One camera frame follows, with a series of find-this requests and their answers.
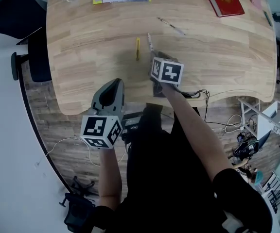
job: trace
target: yellow marker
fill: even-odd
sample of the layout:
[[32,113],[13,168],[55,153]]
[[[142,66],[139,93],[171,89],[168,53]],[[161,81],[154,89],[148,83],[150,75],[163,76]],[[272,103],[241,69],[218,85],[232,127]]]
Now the yellow marker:
[[139,60],[140,59],[140,38],[139,37],[137,37],[137,40],[136,40],[136,48],[137,48],[136,60]]

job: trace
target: black shirt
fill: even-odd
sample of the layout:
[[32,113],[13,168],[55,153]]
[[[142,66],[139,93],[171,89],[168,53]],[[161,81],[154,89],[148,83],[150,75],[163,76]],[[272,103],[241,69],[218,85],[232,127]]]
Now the black shirt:
[[269,233],[272,216],[259,193],[247,184],[234,169],[225,169],[213,180],[217,199],[205,198],[202,191],[191,180],[190,185],[198,196],[185,191],[174,191],[172,181],[165,184],[163,194],[150,194],[143,186],[140,197],[129,197],[116,211],[105,206],[95,208],[87,220],[83,232],[91,232],[93,227],[111,232],[227,232],[222,223],[226,219],[219,208],[232,213],[246,228],[258,233]]
[[234,169],[221,171],[211,182],[176,116],[169,134],[152,106],[143,111],[128,152],[127,185],[119,207],[96,207],[82,232],[98,227],[107,233],[225,233],[224,211],[248,229],[271,232],[272,216],[261,195]]

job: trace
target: black sleeve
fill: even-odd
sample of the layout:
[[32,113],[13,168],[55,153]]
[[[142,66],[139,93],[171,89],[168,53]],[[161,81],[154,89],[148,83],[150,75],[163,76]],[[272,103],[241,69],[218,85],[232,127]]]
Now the black sleeve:
[[94,227],[105,230],[112,222],[114,211],[106,206],[97,206],[86,219],[81,233],[90,233]]
[[221,207],[248,229],[258,233],[271,232],[272,215],[267,204],[236,170],[219,172],[213,179],[213,188]]

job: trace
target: white cable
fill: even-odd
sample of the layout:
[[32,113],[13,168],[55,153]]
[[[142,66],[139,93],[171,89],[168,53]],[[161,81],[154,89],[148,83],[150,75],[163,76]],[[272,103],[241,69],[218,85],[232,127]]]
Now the white cable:
[[[48,155],[48,154],[50,154],[50,153],[54,150],[54,148],[56,147],[56,145],[57,145],[59,142],[62,142],[62,141],[64,141],[64,140],[69,140],[69,139],[75,139],[75,140],[79,140],[79,141],[81,141],[81,142],[84,142],[84,143],[86,144],[87,148],[88,148],[88,152],[89,152],[89,160],[90,160],[90,162],[91,162],[93,165],[95,165],[95,166],[99,166],[99,165],[97,165],[97,164],[94,164],[94,163],[91,161],[91,158],[90,158],[90,149],[89,149],[88,144],[87,144],[85,141],[83,141],[82,139],[80,139],[80,138],[76,138],[76,137],[64,138],[64,139],[62,139],[62,140],[58,141],[58,142],[57,142],[57,143],[53,146],[52,150],[50,150],[50,151],[49,151],[49,152],[45,155],[45,157],[47,157],[47,155]],[[122,155],[121,160],[120,160],[120,161],[118,161],[117,163],[119,163],[119,162],[121,162],[121,161],[122,161],[122,159],[124,158],[125,154],[126,154],[126,149],[125,149],[124,154]]]
[[234,124],[232,124],[232,123],[230,123],[230,124],[228,123],[228,122],[232,119],[233,116],[239,116],[239,117],[241,118],[241,121],[242,121],[242,116],[241,116],[241,115],[239,115],[239,114],[234,114],[234,115],[232,115],[232,116],[227,120],[226,126],[225,126],[223,129],[212,129],[212,130],[216,130],[216,131],[224,130],[225,133],[232,133],[232,132],[235,132],[235,131],[237,131],[237,130],[241,130],[241,129],[235,129],[235,130],[233,130],[233,131],[227,131],[227,127],[228,127],[228,126],[234,126],[234,127],[236,127],[236,128],[239,128],[239,127],[241,126],[241,123],[239,123],[238,126],[236,126],[236,125],[234,125]]

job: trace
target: wooden table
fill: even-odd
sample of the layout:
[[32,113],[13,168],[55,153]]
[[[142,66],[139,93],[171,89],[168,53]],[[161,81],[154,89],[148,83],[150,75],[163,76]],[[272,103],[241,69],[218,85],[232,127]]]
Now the wooden table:
[[[209,0],[152,0],[92,5],[49,0],[47,43],[52,82],[62,113],[79,114],[94,93],[121,78],[125,101],[169,105],[154,98],[149,80],[150,50],[177,58],[184,66],[181,90],[210,91],[209,102],[252,96],[272,100],[276,83],[276,41],[263,11],[240,0],[245,14],[218,18]],[[262,7],[271,17],[269,6]],[[157,19],[182,29],[181,36]],[[136,37],[140,60],[136,61]],[[190,100],[205,105],[205,96]]]

